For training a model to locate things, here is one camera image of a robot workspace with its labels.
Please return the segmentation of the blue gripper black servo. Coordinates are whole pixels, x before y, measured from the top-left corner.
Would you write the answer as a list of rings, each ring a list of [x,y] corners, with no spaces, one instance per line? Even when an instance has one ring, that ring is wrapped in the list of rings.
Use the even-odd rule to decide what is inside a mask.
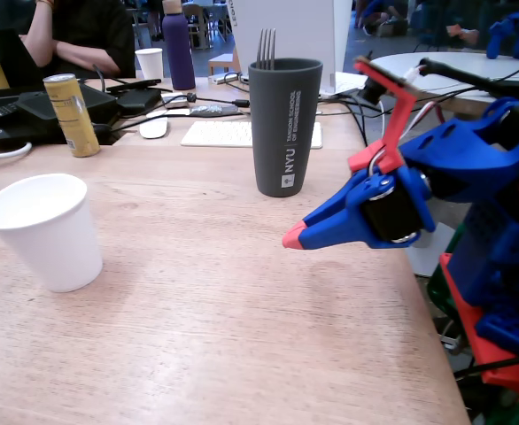
[[[407,246],[436,223],[427,202],[429,179],[416,168],[393,172],[359,171],[330,199],[283,236],[283,246],[317,250],[363,242],[373,249]]]

